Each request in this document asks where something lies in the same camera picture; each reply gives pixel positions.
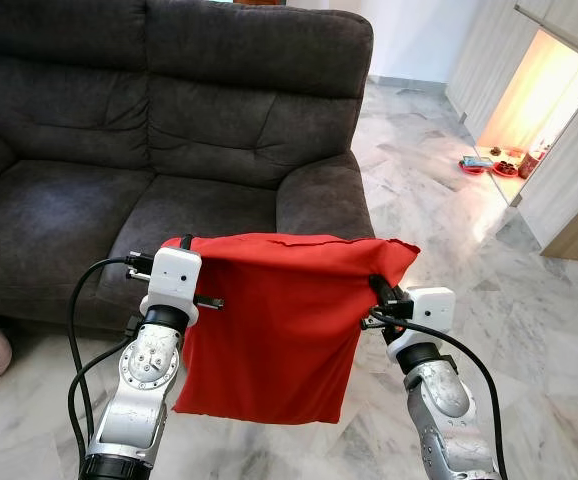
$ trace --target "red fabric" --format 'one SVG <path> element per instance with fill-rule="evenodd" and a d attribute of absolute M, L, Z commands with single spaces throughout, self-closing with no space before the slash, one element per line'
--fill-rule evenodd
<path fill-rule="evenodd" d="M 163 246 L 179 246 L 173 239 Z M 360 335 L 376 304 L 368 277 L 400 282 L 419 249 L 398 240 L 246 234 L 195 238 L 201 309 L 183 348 L 177 412 L 260 423 L 336 423 Z"/>

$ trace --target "seat cushion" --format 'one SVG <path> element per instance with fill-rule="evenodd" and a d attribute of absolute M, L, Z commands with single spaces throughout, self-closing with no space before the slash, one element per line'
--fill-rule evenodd
<path fill-rule="evenodd" d="M 218 237 L 276 231 L 276 192 L 213 180 L 159 175 L 125 222 L 111 256 L 155 253 L 165 240 L 191 233 Z M 118 305 L 140 304 L 146 284 L 105 268 L 97 297 Z"/>
<path fill-rule="evenodd" d="M 148 172 L 40 160 L 20 161 L 5 171 L 0 315 L 64 321 L 78 278 L 108 256 L 152 179 Z M 83 297 L 91 299 L 94 291 L 90 286 Z"/>

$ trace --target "marble floor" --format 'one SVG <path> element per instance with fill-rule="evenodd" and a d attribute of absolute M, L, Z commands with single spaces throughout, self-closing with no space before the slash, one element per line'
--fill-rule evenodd
<path fill-rule="evenodd" d="M 576 480 L 578 262 L 541 257 L 491 179 L 458 170 L 471 145 L 442 95 L 368 85 L 353 149 L 376 234 L 422 248 L 405 285 L 456 291 L 453 333 L 490 367 L 499 389 L 509 478 Z M 81 344 L 85 358 L 109 345 Z M 16 338 L 14 351 L 0 378 L 0 480 L 72 480 L 67 341 Z M 379 333 L 362 335 L 337 425 L 171 414 L 151 478 L 425 479 L 403 376 L 384 351 Z M 491 438 L 484 382 L 455 357 Z M 115 369 L 108 361 L 89 376 L 97 414 L 115 389 Z"/>

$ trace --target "white wall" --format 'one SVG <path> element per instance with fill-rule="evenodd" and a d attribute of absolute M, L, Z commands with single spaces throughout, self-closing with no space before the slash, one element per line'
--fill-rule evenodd
<path fill-rule="evenodd" d="M 447 82 L 479 0 L 287 0 L 301 8 L 358 13 L 374 30 L 369 73 Z"/>

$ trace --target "black cable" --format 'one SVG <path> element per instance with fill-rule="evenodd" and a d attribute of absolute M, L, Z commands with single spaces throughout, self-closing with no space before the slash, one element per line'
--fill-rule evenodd
<path fill-rule="evenodd" d="M 122 350 L 131 341 L 132 341 L 131 337 L 125 337 L 122 340 L 122 342 L 120 342 L 116 346 L 110 348 L 106 352 L 101 353 L 96 358 L 91 360 L 84 367 L 82 367 L 80 370 L 78 370 L 78 373 L 73 378 L 73 381 L 71 382 L 71 385 L 69 386 L 69 393 L 67 394 L 67 409 L 69 410 L 69 420 L 71 421 L 73 433 L 76 436 L 76 443 L 78 444 L 78 458 L 79 458 L 78 472 L 82 471 L 82 467 L 83 467 L 84 462 L 85 462 L 86 446 L 85 446 L 85 440 L 82 436 L 82 430 L 80 430 L 80 424 L 78 423 L 78 417 L 76 415 L 76 407 L 75 407 L 76 388 L 78 388 L 78 384 L 82 380 L 84 380 L 85 374 L 89 370 L 91 370 L 92 367 L 94 367 L 96 364 L 98 364 L 99 362 L 101 362 L 105 358 L 110 357 L 111 355 L 113 355 L 117 351 Z"/>
<path fill-rule="evenodd" d="M 434 330 L 433 328 L 424 327 L 422 325 L 416 323 L 409 323 L 405 320 L 399 320 L 393 317 L 389 317 L 387 315 L 383 315 L 381 313 L 380 307 L 373 307 L 370 311 L 371 315 L 381 322 L 388 323 L 390 325 L 394 325 L 396 327 L 402 327 L 404 329 L 410 328 L 411 330 L 416 330 L 418 332 L 426 333 L 428 335 L 434 336 L 447 342 L 450 345 L 453 345 L 458 350 L 463 352 L 467 355 L 473 363 L 476 364 L 482 375 L 485 377 L 487 382 L 487 386 L 489 387 L 489 394 L 491 396 L 491 407 L 493 409 L 493 428 L 494 428 L 494 437 L 496 442 L 496 459 L 498 460 L 498 470 L 502 480 L 507 479 L 507 469 L 505 467 L 505 457 L 503 452 L 503 445 L 502 445 L 502 421 L 500 419 L 500 404 L 498 402 L 498 391 L 496 390 L 496 384 L 485 367 L 485 364 L 478 358 L 478 356 L 473 353 L 469 348 L 467 348 L 464 344 L 456 340 L 455 338 L 447 335 L 446 333 L 439 332 L 438 330 Z"/>
<path fill-rule="evenodd" d="M 98 268 L 104 267 L 105 265 L 109 265 L 112 263 L 125 263 L 125 261 L 126 261 L 125 257 L 115 257 L 115 258 L 107 258 L 105 260 L 101 260 L 99 262 L 94 263 L 91 267 L 89 267 L 89 269 L 84 273 L 84 275 L 80 277 L 80 280 L 78 280 L 78 283 L 73 289 L 73 293 L 71 294 L 71 298 L 69 299 L 69 308 L 67 311 L 67 335 L 69 336 L 69 346 L 71 347 L 71 355 L 73 356 L 73 363 L 76 366 L 76 372 L 82 369 L 82 360 L 80 359 L 80 352 L 78 351 L 78 343 L 76 341 L 76 333 L 74 330 L 74 314 L 76 310 L 76 301 L 78 300 L 78 295 L 80 295 L 80 290 L 82 290 L 82 286 L 91 276 L 91 274 L 95 272 Z M 82 379 L 80 380 L 80 390 L 82 392 L 82 400 L 85 404 L 85 417 L 87 419 L 87 440 L 91 440 L 94 431 L 93 413 L 91 411 L 91 398 L 89 397 L 89 388 L 87 387 L 87 381 L 85 380 L 84 377 L 82 377 Z"/>

